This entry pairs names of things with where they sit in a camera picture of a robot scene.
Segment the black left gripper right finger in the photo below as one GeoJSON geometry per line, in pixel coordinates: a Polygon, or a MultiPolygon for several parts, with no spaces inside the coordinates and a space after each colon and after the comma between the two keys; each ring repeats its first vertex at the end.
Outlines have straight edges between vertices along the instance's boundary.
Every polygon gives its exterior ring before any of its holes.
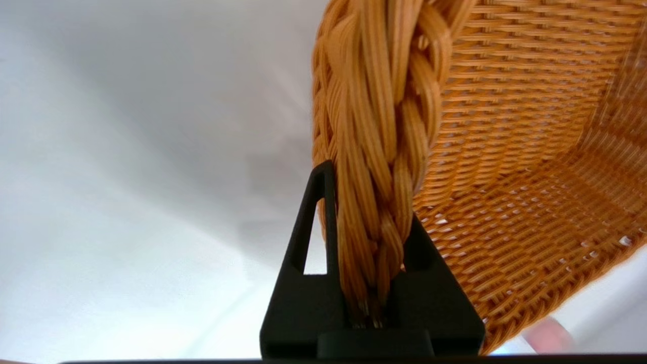
{"type": "Polygon", "coordinates": [[[391,281],[386,330],[425,332],[436,356],[479,355],[485,325],[417,216],[403,265],[391,281]]]}

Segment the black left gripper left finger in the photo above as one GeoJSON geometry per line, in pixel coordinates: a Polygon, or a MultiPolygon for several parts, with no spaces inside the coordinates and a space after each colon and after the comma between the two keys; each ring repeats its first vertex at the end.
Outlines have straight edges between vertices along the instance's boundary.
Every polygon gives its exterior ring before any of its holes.
{"type": "Polygon", "coordinates": [[[314,359],[319,336],[348,325],[338,267],[336,202],[334,166],[328,160],[312,170],[301,200],[260,329],[263,359],[314,359]],[[306,275],[310,233],[320,201],[325,203],[326,273],[306,275]]]}

